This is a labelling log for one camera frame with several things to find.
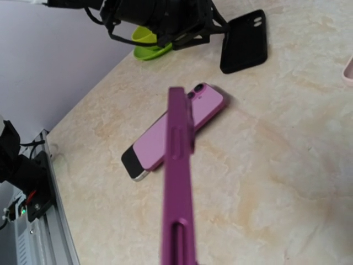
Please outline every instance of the purple phone case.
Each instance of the purple phone case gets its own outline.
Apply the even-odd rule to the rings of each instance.
[[[203,85],[201,91],[193,90],[195,97],[191,100],[195,130],[201,128],[226,106],[226,100],[222,94],[206,83]],[[154,170],[163,161],[166,121],[167,116],[164,114],[133,144],[133,150],[146,171]]]
[[[194,149],[191,103],[184,89],[168,95],[162,265],[196,265],[190,154]]]

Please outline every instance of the phone side button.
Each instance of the phone side button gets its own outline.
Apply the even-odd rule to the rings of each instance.
[[[174,160],[179,160],[184,157],[183,133],[181,128],[172,127],[170,132],[170,151]]]

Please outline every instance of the green plastic object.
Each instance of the green plastic object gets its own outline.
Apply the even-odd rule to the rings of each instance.
[[[138,43],[156,43],[157,36],[152,33],[149,29],[138,26],[135,31],[132,33],[131,39]],[[148,50],[160,50],[160,47],[152,46],[152,47],[145,47]]]
[[[136,59],[141,60],[141,61],[148,61],[148,60],[153,60],[155,58],[158,58],[162,56],[163,54],[166,54],[168,51],[172,49],[172,44],[168,44],[165,48],[159,49],[159,50],[149,50],[145,47],[135,47],[133,51],[133,55]]]

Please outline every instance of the black phone back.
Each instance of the black phone back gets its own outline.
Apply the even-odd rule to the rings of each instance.
[[[266,16],[263,10],[256,10],[229,23],[221,56],[221,71],[233,73],[267,60]]]

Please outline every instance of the camera lens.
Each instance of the camera lens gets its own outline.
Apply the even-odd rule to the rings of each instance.
[[[156,35],[176,34],[185,17],[182,3],[182,0],[105,0],[100,16],[108,28],[112,22],[126,21],[146,27]]]
[[[203,88],[204,88],[204,84],[198,84],[198,85],[194,88],[194,91],[195,91],[195,92],[198,92],[198,91],[201,91]]]
[[[193,98],[194,96],[195,96],[195,93],[194,93],[194,92],[189,92],[189,93],[188,93],[188,98],[191,99],[191,98]]]

